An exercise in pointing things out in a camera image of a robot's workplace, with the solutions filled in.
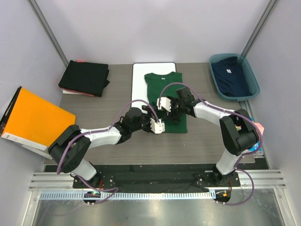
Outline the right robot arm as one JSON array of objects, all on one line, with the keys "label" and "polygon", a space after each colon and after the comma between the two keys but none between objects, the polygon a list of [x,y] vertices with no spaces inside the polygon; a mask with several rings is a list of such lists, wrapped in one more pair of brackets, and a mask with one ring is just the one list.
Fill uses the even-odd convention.
[{"label": "right robot arm", "polygon": [[251,123],[244,109],[233,111],[212,105],[201,98],[196,99],[187,87],[178,89],[176,93],[177,97],[160,97],[157,101],[158,109],[166,110],[166,117],[173,121],[179,121],[183,115],[190,115],[220,127],[225,150],[213,167],[212,179],[218,186],[227,184],[240,159],[260,141],[256,125]]}]

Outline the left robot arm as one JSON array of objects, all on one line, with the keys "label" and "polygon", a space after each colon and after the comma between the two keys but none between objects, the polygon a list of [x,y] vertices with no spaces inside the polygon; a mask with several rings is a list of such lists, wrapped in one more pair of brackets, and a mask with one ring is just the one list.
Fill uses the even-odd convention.
[{"label": "left robot arm", "polygon": [[94,165],[84,159],[89,149],[103,145],[118,145],[126,142],[139,130],[159,134],[163,132],[162,120],[147,105],[131,107],[124,116],[112,126],[101,129],[80,129],[70,125],[49,146],[48,153],[57,163],[57,169],[63,173],[75,175],[78,181],[84,180],[88,187],[94,188],[101,182],[101,173]]}]

